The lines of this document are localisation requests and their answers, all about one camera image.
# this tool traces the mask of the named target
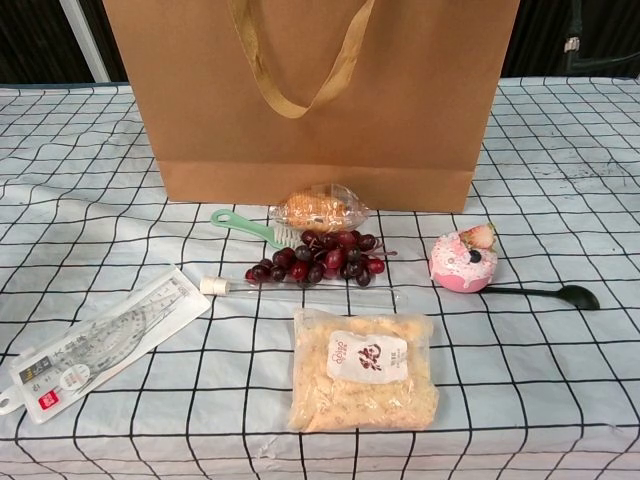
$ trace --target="test tube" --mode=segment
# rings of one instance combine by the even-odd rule
[[[392,309],[407,303],[404,293],[390,287],[350,287],[347,291],[343,285],[318,284],[306,291],[309,293],[307,301],[311,304],[340,305],[346,301],[347,295],[349,304],[355,307]],[[291,282],[254,285],[245,280],[203,277],[200,292],[231,298],[300,303],[303,289]]]

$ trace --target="black plastic spoon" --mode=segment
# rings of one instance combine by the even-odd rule
[[[555,297],[575,305],[582,310],[600,310],[596,296],[579,285],[565,285],[560,290],[537,290],[531,288],[484,287],[478,293],[511,293],[518,295],[539,295]]]

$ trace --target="brown paper bag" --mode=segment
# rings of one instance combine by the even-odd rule
[[[461,211],[518,0],[105,0],[169,198]]]

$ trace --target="grid pattern tablecloth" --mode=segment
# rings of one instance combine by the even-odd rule
[[[636,81],[503,80],[465,213],[365,224],[400,252],[378,284],[435,322],[429,431],[288,432],[292,306],[217,299],[49,423],[0,417],[0,478],[638,478],[639,123]],[[218,205],[167,201],[129,87],[0,90],[0,185],[2,389],[12,358],[162,261],[239,277],[271,252],[210,225]],[[580,284],[603,309],[434,286],[435,238],[487,220],[497,284]]]

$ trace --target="packaged ruler set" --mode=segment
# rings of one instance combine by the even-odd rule
[[[0,394],[0,415],[25,406],[43,423],[164,342],[211,303],[173,268],[123,303],[12,363],[14,385]]]

